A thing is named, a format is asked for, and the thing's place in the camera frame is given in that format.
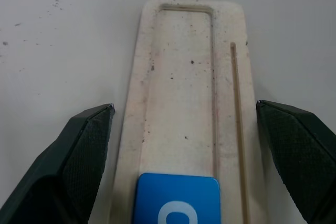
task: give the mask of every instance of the blue square tile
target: blue square tile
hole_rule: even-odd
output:
[[[144,173],[134,224],[220,224],[220,192],[211,177]]]

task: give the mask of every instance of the gray surface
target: gray surface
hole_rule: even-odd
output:
[[[72,115],[114,102],[119,136],[145,1],[0,0],[0,204]],[[310,110],[336,131],[336,0],[225,1],[245,11],[256,99]],[[304,223],[268,167],[271,223]],[[111,176],[92,223],[107,216]]]

